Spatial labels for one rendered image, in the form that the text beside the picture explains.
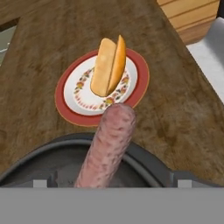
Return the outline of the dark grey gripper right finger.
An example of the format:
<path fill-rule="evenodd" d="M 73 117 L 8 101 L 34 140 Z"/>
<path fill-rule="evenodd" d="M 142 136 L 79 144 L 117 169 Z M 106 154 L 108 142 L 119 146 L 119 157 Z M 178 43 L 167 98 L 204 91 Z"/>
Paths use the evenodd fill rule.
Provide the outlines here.
<path fill-rule="evenodd" d="M 188 171 L 172 171 L 171 183 L 173 187 L 177 188 L 206 188 L 219 187 L 219 185 L 197 178 Z"/>

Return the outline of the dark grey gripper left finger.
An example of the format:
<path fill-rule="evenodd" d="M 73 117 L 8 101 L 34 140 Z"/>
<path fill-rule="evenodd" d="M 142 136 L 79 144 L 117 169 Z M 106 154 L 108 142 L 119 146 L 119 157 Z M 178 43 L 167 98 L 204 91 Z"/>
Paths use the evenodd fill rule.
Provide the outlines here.
<path fill-rule="evenodd" d="M 53 172 L 51 174 L 46 175 L 36 175 L 33 179 L 26 179 L 21 180 L 18 182 L 12 182 L 7 185 L 3 185 L 4 188 L 6 187 L 23 187 L 23 188 L 51 188 L 51 187 L 57 187 L 58 184 L 56 182 L 57 179 L 57 173 Z"/>

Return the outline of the dark grey bowl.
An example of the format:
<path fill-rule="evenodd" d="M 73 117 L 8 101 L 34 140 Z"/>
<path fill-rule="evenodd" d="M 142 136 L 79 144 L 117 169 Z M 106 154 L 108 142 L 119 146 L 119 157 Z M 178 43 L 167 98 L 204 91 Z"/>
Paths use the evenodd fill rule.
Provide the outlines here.
<path fill-rule="evenodd" d="M 92 133 L 58 137 L 19 159 L 0 175 L 0 187 L 36 175 L 57 173 L 57 187 L 72 187 L 80 172 L 93 140 Z M 111 187 L 166 187 L 170 184 L 170 169 L 141 146 L 131 143 Z"/>

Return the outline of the pink speckled sausage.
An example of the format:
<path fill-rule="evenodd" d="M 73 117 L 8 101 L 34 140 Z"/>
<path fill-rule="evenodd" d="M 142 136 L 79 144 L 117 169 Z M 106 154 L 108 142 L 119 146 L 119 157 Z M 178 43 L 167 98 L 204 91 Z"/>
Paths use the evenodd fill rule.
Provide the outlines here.
<path fill-rule="evenodd" d="M 135 125 L 132 107 L 116 103 L 105 110 L 75 187 L 104 188 L 109 185 L 130 144 Z"/>

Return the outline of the red rimmed floral white plate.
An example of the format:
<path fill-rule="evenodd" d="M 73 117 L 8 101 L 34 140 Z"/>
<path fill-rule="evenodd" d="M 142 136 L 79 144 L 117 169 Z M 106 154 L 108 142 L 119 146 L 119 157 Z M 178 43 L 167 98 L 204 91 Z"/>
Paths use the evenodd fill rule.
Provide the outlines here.
<path fill-rule="evenodd" d="M 122 79 L 115 91 L 100 97 L 90 89 L 97 50 L 78 58 L 59 78 L 55 105 L 60 115 L 78 126 L 97 126 L 104 110 L 113 103 L 123 102 L 134 108 L 149 86 L 150 72 L 144 58 L 128 49 Z"/>

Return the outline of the split golden hot dog bun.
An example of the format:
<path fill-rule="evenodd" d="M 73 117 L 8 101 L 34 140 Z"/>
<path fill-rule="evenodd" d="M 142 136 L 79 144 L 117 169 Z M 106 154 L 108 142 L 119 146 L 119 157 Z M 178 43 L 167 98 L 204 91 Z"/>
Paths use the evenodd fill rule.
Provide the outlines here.
<path fill-rule="evenodd" d="M 90 88 L 95 95 L 110 95 L 120 82 L 126 65 L 126 44 L 122 36 L 117 43 L 104 38 L 94 64 L 94 75 Z"/>

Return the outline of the light wooden cupboard run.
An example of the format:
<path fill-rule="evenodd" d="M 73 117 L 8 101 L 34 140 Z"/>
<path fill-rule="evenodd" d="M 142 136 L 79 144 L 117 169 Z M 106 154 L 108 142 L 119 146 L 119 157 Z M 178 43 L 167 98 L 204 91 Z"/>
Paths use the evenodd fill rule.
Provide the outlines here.
<path fill-rule="evenodd" d="M 216 19 L 220 0 L 157 0 L 170 23 L 186 44 L 205 37 Z"/>

